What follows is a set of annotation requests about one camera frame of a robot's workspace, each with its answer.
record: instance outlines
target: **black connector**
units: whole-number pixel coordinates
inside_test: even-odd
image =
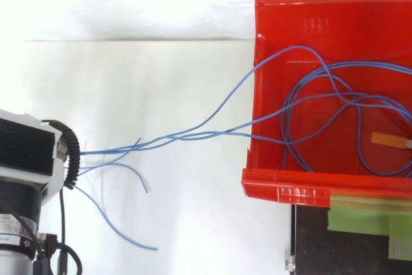
[[[49,269],[49,259],[42,259],[37,256],[36,261],[33,262],[33,275],[49,275]]]
[[[64,249],[60,251],[59,264],[57,266],[58,275],[67,275],[68,271],[68,253]]]

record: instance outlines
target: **white table surface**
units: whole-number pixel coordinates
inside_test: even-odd
[[[130,145],[205,120],[251,69],[253,54],[253,41],[0,43],[0,108],[61,120],[83,150]],[[253,78],[204,129],[249,121],[252,98]],[[128,244],[89,200],[66,190],[67,243],[84,274],[286,274],[289,206],[245,196],[249,145],[217,137],[128,155],[122,162],[144,175],[149,194],[126,169],[83,176],[79,187],[118,229],[159,248]],[[82,164],[110,158],[84,156]],[[56,196],[40,230],[60,229]]]

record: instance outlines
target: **black heat sink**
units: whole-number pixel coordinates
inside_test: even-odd
[[[51,176],[54,133],[0,119],[0,166]]]

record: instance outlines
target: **blue cable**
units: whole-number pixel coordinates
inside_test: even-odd
[[[175,140],[178,140],[178,139],[174,139],[174,138],[176,137],[176,135],[180,135],[180,134],[182,134],[182,133],[187,133],[187,132],[193,131],[193,130],[195,130],[195,129],[198,129],[198,128],[202,127],[204,124],[208,123],[208,121],[209,121],[210,119],[212,119],[212,118],[217,114],[217,112],[226,104],[226,102],[230,99],[230,97],[233,95],[233,93],[241,86],[241,84],[243,84],[243,82],[244,82],[253,72],[255,72],[258,68],[260,68],[262,65],[264,65],[266,62],[272,60],[273,58],[281,55],[282,53],[285,53],[285,52],[287,52],[287,51],[289,51],[289,50],[293,50],[293,49],[304,49],[304,50],[308,50],[308,51],[312,52],[314,55],[316,55],[316,56],[318,57],[318,59],[320,60],[320,62],[323,64],[323,67],[321,67],[321,68],[319,68],[318,70],[315,70],[315,71],[309,73],[308,77],[309,77],[310,75],[315,75],[315,74],[319,73],[319,71],[326,71],[327,74],[328,74],[328,76],[329,76],[329,78],[331,79],[332,86],[333,86],[333,88],[334,88],[335,91],[337,91],[337,88],[336,88],[336,85],[334,84],[333,77],[332,77],[332,75],[331,75],[331,73],[330,73],[330,70],[333,70],[333,69],[336,69],[336,68],[345,68],[345,67],[353,67],[353,66],[369,66],[369,67],[374,67],[374,68],[389,69],[389,70],[392,70],[392,71],[398,71],[398,72],[406,73],[406,74],[408,74],[408,75],[412,75],[412,70],[410,70],[409,68],[402,67],[402,66],[395,65],[395,64],[387,64],[387,63],[384,63],[384,62],[372,62],[372,61],[338,62],[338,63],[332,64],[332,65],[329,65],[329,67],[330,67],[330,68],[329,68],[329,67],[325,64],[325,62],[323,61],[322,57],[321,57],[315,50],[313,50],[313,49],[311,49],[311,48],[309,48],[309,47],[307,47],[307,46],[291,46],[291,47],[289,47],[289,48],[285,48],[284,50],[281,50],[280,52],[277,52],[276,54],[273,54],[272,56],[270,56],[269,58],[267,58],[267,59],[265,59],[264,61],[262,61],[261,63],[259,63],[257,66],[255,66],[252,70],[250,70],[250,71],[245,75],[245,77],[238,83],[238,85],[236,85],[236,87],[229,93],[229,95],[228,95],[228,96],[226,97],[226,99],[222,102],[222,104],[220,104],[220,106],[217,108],[217,110],[216,110],[209,118],[207,118],[204,122],[202,122],[201,124],[199,124],[199,125],[191,128],[191,129],[187,129],[187,130],[185,130],[185,131],[180,131],[180,132],[174,133],[174,134],[172,134],[172,135],[166,135],[166,136],[163,136],[163,137],[159,137],[159,138],[156,138],[156,139],[154,139],[154,140],[152,140],[152,141],[149,141],[149,142],[146,142],[146,143],[137,145],[137,146],[136,146],[136,145],[134,145],[134,146],[124,146],[124,147],[118,147],[118,148],[114,148],[114,149],[107,149],[107,150],[103,150],[103,151],[87,151],[87,152],[83,152],[82,155],[92,155],[92,154],[116,154],[116,153],[125,153],[125,152],[128,152],[128,151],[149,150],[149,149],[159,148],[159,147],[168,145],[168,144],[170,144],[171,142],[174,142]],[[344,98],[340,95],[339,91],[338,91],[336,94],[337,94],[337,96],[338,96],[340,99],[343,99],[343,101],[345,101],[346,103],[349,103],[349,101],[347,101],[346,99],[344,99]],[[399,108],[397,108],[397,107],[395,107],[395,106],[376,105],[376,104],[359,104],[359,103],[356,103],[356,102],[351,102],[351,103],[349,103],[349,104],[354,105],[354,106],[362,106],[362,107],[365,107],[365,108],[373,107],[373,108],[393,109],[393,110],[395,110],[395,111],[397,111],[397,112],[399,112],[399,113],[405,113],[405,111],[402,111],[401,109],[399,109]],[[252,122],[248,122],[248,123],[246,123],[246,124],[244,124],[244,125],[241,125],[241,126],[237,127],[237,129],[244,128],[244,127],[246,127],[246,126],[249,126],[249,125],[251,125],[251,124],[255,124],[255,123],[257,123],[257,122],[264,121],[265,119],[270,118],[270,117],[273,117],[273,116],[274,116],[273,114],[267,115],[267,117],[262,117],[262,118],[260,118],[260,119],[256,119],[256,120],[254,120],[254,121],[252,121]],[[154,144],[155,142],[158,142],[158,141],[163,140],[163,139],[169,139],[169,140],[168,140],[167,142],[164,142],[164,143],[159,144],[159,145],[156,145],[156,146],[145,147],[145,146]]]
[[[141,183],[142,183],[142,185],[143,185],[144,191],[145,191],[146,193],[149,193],[149,191],[147,190],[146,184],[145,184],[145,182],[144,182],[144,180],[143,180],[143,176],[142,176],[136,169],[133,169],[131,166],[128,166],[128,165],[126,165],[126,164],[120,164],[120,163],[118,163],[118,162],[108,162],[107,164],[102,164],[102,165],[100,165],[100,166],[92,167],[91,169],[88,169],[87,171],[80,173],[79,176],[85,175],[86,173],[88,173],[88,172],[90,172],[90,171],[92,171],[92,170],[94,170],[94,169],[97,169],[97,168],[99,168],[99,167],[104,167],[104,166],[125,167],[126,169],[131,170],[132,172],[134,172],[135,175],[137,175],[137,176],[139,177],[139,179],[140,179],[140,181],[141,181]]]
[[[141,244],[141,243],[138,243],[138,242],[132,240],[132,239],[129,238],[128,236],[124,235],[123,233],[121,233],[121,232],[120,232],[118,229],[116,229],[116,227],[110,222],[109,218],[107,218],[106,214],[105,214],[104,211],[101,209],[101,207],[99,206],[99,204],[98,204],[96,201],[94,201],[94,199],[93,199],[92,197],[90,197],[90,195],[89,195],[88,193],[86,193],[85,191],[83,191],[81,188],[79,188],[79,187],[77,187],[77,186],[74,186],[74,188],[77,189],[78,191],[80,191],[80,192],[81,192],[82,194],[84,194],[85,196],[87,196],[87,197],[90,199],[90,201],[92,201],[92,202],[96,205],[97,209],[100,211],[100,213],[101,213],[101,215],[103,216],[103,218],[105,219],[105,221],[106,221],[106,222],[108,223],[108,225],[112,228],[112,230],[116,232],[117,235],[119,235],[121,238],[125,239],[126,241],[128,241],[130,244],[132,244],[132,245],[134,245],[134,246],[137,246],[137,247],[142,248],[142,249],[147,249],[147,250],[149,250],[149,251],[157,251],[157,248],[156,248],[156,247],[151,247],[151,246],[143,245],[143,244]]]
[[[289,93],[289,95],[286,97],[283,107],[279,109],[278,111],[275,111],[265,117],[261,117],[259,119],[255,119],[253,121],[247,122],[243,125],[228,129],[226,131],[204,131],[204,132],[198,132],[198,133],[191,133],[191,134],[186,134],[189,132],[192,132],[206,123],[208,123],[216,114],[222,109],[222,107],[227,103],[227,101],[231,98],[231,96],[235,93],[235,91],[244,83],[244,81],[252,74],[254,73],[257,69],[262,67],[262,65],[266,64],[268,61],[276,58],[277,56],[288,52],[290,50],[294,49],[303,49],[303,50],[308,50],[309,52],[313,53],[321,62],[322,66],[312,72],[310,72],[308,75],[304,76],[293,88],[293,90]],[[180,131],[177,133],[173,133],[171,135],[165,135],[163,137],[158,137],[154,140],[139,144],[140,139],[131,146],[122,146],[122,147],[117,147],[113,149],[106,149],[102,151],[85,151],[82,152],[81,155],[114,155],[114,154],[123,154],[120,157],[118,157],[115,160],[112,160],[106,164],[101,164],[99,166],[94,166],[94,167],[86,167],[88,170],[83,172],[81,175],[84,173],[87,173],[93,169],[96,169],[98,167],[103,167],[103,166],[124,166],[132,171],[134,171],[140,180],[142,181],[142,184],[147,192],[146,186],[144,184],[144,181],[142,179],[142,176],[133,168],[122,165],[122,164],[116,164],[118,160],[121,158],[125,157],[127,154],[129,154],[132,151],[145,151],[145,150],[150,150],[150,149],[156,149],[159,147],[166,146],[172,142],[175,142],[177,140],[182,140],[182,141],[191,141],[191,140],[203,140],[206,138],[212,138],[212,137],[217,137],[220,135],[233,135],[233,136],[242,136],[242,137],[250,137],[250,138],[256,138],[260,140],[266,140],[278,144],[282,144],[285,146],[285,153],[283,156],[283,169],[285,168],[286,164],[286,155],[289,152],[295,159],[296,161],[307,171],[313,171],[309,165],[304,161],[302,156],[299,154],[296,144],[302,143],[306,140],[309,140],[313,138],[314,136],[320,134],[322,131],[324,131],[346,108],[350,106],[355,106],[357,108],[357,113],[358,113],[358,126],[357,126],[357,151],[359,153],[359,158],[362,162],[362,164],[365,166],[366,169],[368,169],[371,173],[374,173],[376,175],[380,176],[391,176],[395,175],[398,173],[401,173],[405,171],[406,169],[409,169],[412,167],[412,161],[407,164],[405,167],[398,169],[396,171],[390,172],[390,173],[381,173],[378,171],[375,171],[372,169],[368,163],[365,161],[363,154],[362,154],[362,149],[361,149],[361,128],[362,128],[362,112],[361,108],[382,108],[382,109],[390,109],[393,111],[396,111],[409,125],[412,126],[412,114],[410,111],[408,111],[405,106],[403,106],[401,103],[395,101],[394,99],[391,99],[386,96],[381,96],[381,95],[368,95],[367,93],[361,93],[361,92],[354,92],[352,88],[344,82],[341,78],[337,77],[336,75],[332,75],[332,71],[339,69],[339,68],[350,68],[350,67],[373,67],[373,68],[381,68],[385,70],[391,70],[395,72],[400,72],[400,73],[405,73],[408,75],[412,75],[412,70],[399,66],[396,64],[389,64],[385,62],[375,62],[375,61],[346,61],[346,62],[336,62],[334,64],[326,65],[325,61],[323,58],[313,49],[307,47],[307,46],[290,46],[288,48],[285,48],[272,56],[266,58],[264,61],[259,63],[257,66],[255,66],[253,69],[251,69],[242,79],[241,81],[235,86],[235,88],[229,93],[229,95],[225,98],[225,100],[219,105],[219,107],[216,109],[215,112],[212,113],[210,117],[208,117],[205,121],[203,121],[201,124],[194,126],[193,128]],[[305,85],[307,85],[309,82],[313,81],[314,79],[322,78],[322,77],[327,77],[329,78],[332,88],[335,91],[334,93],[325,93],[325,94],[320,94],[320,95],[312,95],[312,96],[307,96],[303,97],[299,100],[296,100],[297,96],[299,95],[300,91],[304,88]],[[339,91],[337,88],[337,85],[335,83],[335,80],[340,82],[348,91]],[[318,99],[318,98],[325,98],[325,97],[338,97],[341,99],[345,105],[339,108],[339,110],[326,122],[325,125],[322,126],[321,129],[316,131],[315,133],[312,133],[311,135],[308,135],[307,137],[301,138],[299,140],[293,140],[292,136],[289,132],[289,127],[290,127],[290,119],[292,117],[292,108],[306,100],[312,100],[312,99]],[[343,96],[351,96],[353,100],[347,100]],[[362,100],[377,100],[381,102],[382,104],[366,104],[366,103],[361,103]],[[238,132],[233,132],[237,131],[239,129],[245,128],[247,126],[256,124],[258,122],[262,122],[264,120],[270,119],[272,117],[275,117],[277,115],[280,115],[281,118],[281,136],[282,140],[277,140],[273,138],[268,138],[268,137],[261,137],[257,135],[249,135],[246,133],[238,133]],[[161,144],[155,144],[159,141],[166,140],[165,142],[162,142]],[[412,171],[407,175],[407,177],[412,176]],[[101,211],[99,208],[100,212],[103,214],[105,217],[106,221],[108,221],[106,215]]]

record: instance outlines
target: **white sticker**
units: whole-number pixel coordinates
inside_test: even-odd
[[[37,225],[33,220],[22,217],[25,223],[29,226],[32,232],[37,232]],[[15,234],[30,238],[26,229],[12,215],[0,214],[0,234]]]
[[[0,244],[20,245],[20,236],[0,234]]]

